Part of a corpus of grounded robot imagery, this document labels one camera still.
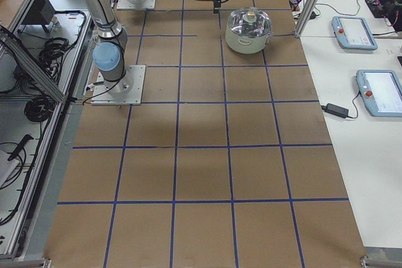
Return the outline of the glass pot lid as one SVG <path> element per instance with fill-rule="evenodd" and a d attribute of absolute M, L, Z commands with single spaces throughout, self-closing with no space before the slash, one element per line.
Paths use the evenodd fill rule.
<path fill-rule="evenodd" d="M 270 17 L 255 7 L 237 9 L 228 17 L 227 28 L 241 37 L 259 38 L 270 35 L 272 22 Z"/>

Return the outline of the lower teach pendant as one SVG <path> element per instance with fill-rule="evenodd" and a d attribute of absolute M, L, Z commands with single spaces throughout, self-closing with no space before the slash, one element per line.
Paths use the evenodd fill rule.
<path fill-rule="evenodd" d="M 401 84 L 392 70 L 358 70 L 356 82 L 374 117 L 401 117 Z"/>

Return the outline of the pale green steel pot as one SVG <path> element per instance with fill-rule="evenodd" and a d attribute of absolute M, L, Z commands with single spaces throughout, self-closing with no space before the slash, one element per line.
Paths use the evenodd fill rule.
<path fill-rule="evenodd" d="M 254 54 L 269 43 L 273 31 L 271 18 L 255 7 L 237 9 L 227 18 L 225 42 L 241 54 Z"/>

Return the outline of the teach pendant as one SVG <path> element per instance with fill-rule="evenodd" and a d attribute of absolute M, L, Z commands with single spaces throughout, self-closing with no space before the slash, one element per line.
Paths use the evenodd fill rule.
<path fill-rule="evenodd" d="M 343 49 L 373 51 L 378 48 L 364 18 L 334 16 L 332 27 Z"/>
<path fill-rule="evenodd" d="M 401 84 L 392 70 L 358 70 L 356 82 L 374 117 L 401 117 Z"/>

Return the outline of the upper teach pendant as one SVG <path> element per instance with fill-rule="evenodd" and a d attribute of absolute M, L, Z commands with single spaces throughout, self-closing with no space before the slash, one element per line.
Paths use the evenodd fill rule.
<path fill-rule="evenodd" d="M 373 51 L 378 48 L 364 18 L 334 16 L 332 27 L 343 49 Z"/>

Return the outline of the black power adapter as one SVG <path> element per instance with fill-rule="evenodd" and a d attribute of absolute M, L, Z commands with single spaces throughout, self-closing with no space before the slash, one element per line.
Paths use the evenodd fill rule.
<path fill-rule="evenodd" d="M 332 103 L 328 103 L 327 105 L 323 105 L 322 106 L 322 110 L 328 114 L 337 116 L 337 117 L 341 117 L 343 119 L 348 118 L 349 116 L 349 110 L 344 108 L 344 107 L 340 107 L 338 105 L 332 104 Z"/>

